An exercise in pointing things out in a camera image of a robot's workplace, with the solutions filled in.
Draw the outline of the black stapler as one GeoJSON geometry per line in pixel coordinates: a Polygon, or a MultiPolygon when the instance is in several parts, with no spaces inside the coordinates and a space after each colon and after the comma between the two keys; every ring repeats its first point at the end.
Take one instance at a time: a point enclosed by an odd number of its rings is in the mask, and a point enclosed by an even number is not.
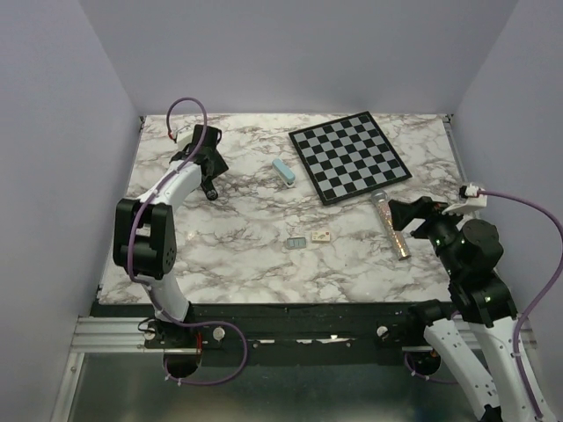
{"type": "Polygon", "coordinates": [[[214,201],[218,198],[218,192],[213,185],[213,182],[207,180],[206,182],[201,184],[201,189],[205,193],[207,200],[214,201]]]}

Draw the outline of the staple box tray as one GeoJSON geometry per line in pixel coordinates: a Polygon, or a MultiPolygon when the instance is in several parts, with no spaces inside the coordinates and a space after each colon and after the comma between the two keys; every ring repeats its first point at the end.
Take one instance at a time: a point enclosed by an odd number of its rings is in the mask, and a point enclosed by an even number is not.
{"type": "Polygon", "coordinates": [[[290,237],[286,240],[286,247],[290,250],[303,249],[307,246],[304,236],[290,237]]]}

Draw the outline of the cream staple box sleeve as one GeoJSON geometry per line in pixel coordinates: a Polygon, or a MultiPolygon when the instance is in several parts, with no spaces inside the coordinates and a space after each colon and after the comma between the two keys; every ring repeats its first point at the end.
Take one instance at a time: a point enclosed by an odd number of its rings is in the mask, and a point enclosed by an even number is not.
{"type": "Polygon", "coordinates": [[[313,243],[330,243],[331,242],[331,233],[329,231],[312,231],[311,232],[311,241],[313,243]]]}

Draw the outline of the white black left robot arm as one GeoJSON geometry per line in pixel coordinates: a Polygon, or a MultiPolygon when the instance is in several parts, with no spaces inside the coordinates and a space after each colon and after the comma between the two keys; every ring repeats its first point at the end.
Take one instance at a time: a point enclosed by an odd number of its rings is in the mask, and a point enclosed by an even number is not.
{"type": "Polygon", "coordinates": [[[194,340],[195,327],[188,320],[190,302],[173,273],[178,252],[174,214],[198,189],[210,201],[218,198],[214,180],[229,169],[218,151],[222,137],[221,129],[197,124],[164,176],[138,198],[120,200],[115,210],[113,262],[143,286],[155,317],[167,322],[165,337],[176,347],[194,340]]]}

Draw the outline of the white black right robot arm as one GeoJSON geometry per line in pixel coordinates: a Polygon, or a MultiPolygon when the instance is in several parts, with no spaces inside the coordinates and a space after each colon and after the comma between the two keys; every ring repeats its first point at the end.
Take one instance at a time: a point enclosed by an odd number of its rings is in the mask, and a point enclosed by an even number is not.
{"type": "Polygon", "coordinates": [[[525,352],[521,329],[530,314],[518,312],[508,286],[495,267],[504,252],[497,228],[484,220],[464,221],[486,207],[492,192],[464,186],[461,202],[449,205],[422,196],[414,202],[390,200],[393,228],[411,221],[411,235],[428,240],[450,277],[448,290],[484,358],[479,360],[461,338],[453,316],[438,300],[409,309],[406,337],[428,343],[454,375],[478,421],[554,421],[525,352]]]}

